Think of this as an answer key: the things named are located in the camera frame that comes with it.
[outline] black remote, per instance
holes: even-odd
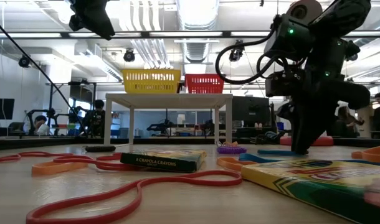
[[[113,152],[115,146],[86,146],[85,150],[87,152]]]

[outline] purple rubber band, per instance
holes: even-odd
[[[242,154],[246,153],[247,149],[240,146],[219,146],[217,152],[219,154]]]

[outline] yellow basket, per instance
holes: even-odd
[[[124,69],[127,93],[176,93],[181,71],[172,69]]]

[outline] table leg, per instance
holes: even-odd
[[[133,144],[133,133],[135,132],[135,109],[130,108],[130,117],[129,117],[129,144]]]
[[[112,123],[112,107],[113,102],[107,98],[105,102],[105,120],[104,120],[104,145],[111,144],[111,123]]]
[[[217,141],[219,141],[219,108],[215,107],[214,110],[215,110],[215,112],[214,112],[214,119],[215,119],[214,132],[215,132],[215,143],[216,143]]]
[[[232,142],[232,99],[226,100],[226,141]]]

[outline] desk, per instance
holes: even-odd
[[[215,109],[215,130],[219,130],[219,109],[226,105],[226,133],[232,133],[231,94],[111,94],[107,93],[104,145],[111,142],[112,103],[118,103],[130,109],[129,144],[133,144],[135,109]],[[215,132],[215,141],[219,132]],[[226,135],[226,141],[232,142],[232,135]]]

